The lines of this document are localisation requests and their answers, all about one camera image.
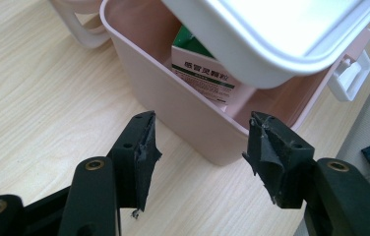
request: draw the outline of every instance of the light wood tabletop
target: light wood tabletop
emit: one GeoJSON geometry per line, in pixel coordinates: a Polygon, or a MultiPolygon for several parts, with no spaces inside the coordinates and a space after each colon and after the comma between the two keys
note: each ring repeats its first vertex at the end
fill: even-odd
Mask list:
{"type": "MultiPolygon", "coordinates": [[[[297,130],[315,158],[336,156],[369,93],[370,76],[353,102],[324,89],[297,130]]],[[[105,156],[143,111],[110,41],[85,49],[47,1],[0,1],[0,195],[28,205],[69,186],[77,164],[105,156]]],[[[302,210],[274,206],[243,159],[215,166],[159,121],[156,143],[147,208],[138,219],[121,210],[124,235],[295,231],[302,210]]]]}

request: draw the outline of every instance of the small cardboard box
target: small cardboard box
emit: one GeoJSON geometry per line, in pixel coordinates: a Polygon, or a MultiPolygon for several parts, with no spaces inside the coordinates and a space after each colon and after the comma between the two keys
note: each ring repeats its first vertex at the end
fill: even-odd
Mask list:
{"type": "Polygon", "coordinates": [[[220,108],[232,102],[240,86],[200,41],[181,27],[172,45],[172,71],[220,108]]]}

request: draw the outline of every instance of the white latch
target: white latch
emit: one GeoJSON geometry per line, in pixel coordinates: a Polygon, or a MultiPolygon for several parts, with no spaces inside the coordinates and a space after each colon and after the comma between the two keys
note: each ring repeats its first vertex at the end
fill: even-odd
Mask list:
{"type": "Polygon", "coordinates": [[[353,101],[370,72],[370,59],[363,50],[356,62],[341,60],[328,82],[335,97],[340,101],[353,101]]]}

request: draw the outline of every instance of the container lid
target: container lid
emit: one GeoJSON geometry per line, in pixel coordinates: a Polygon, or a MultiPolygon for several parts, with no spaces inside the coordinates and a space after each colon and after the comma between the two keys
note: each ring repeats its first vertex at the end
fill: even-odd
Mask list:
{"type": "Polygon", "coordinates": [[[236,79],[260,88],[285,80],[259,76],[254,64],[289,78],[314,74],[370,22],[370,0],[162,1],[236,79]]]}

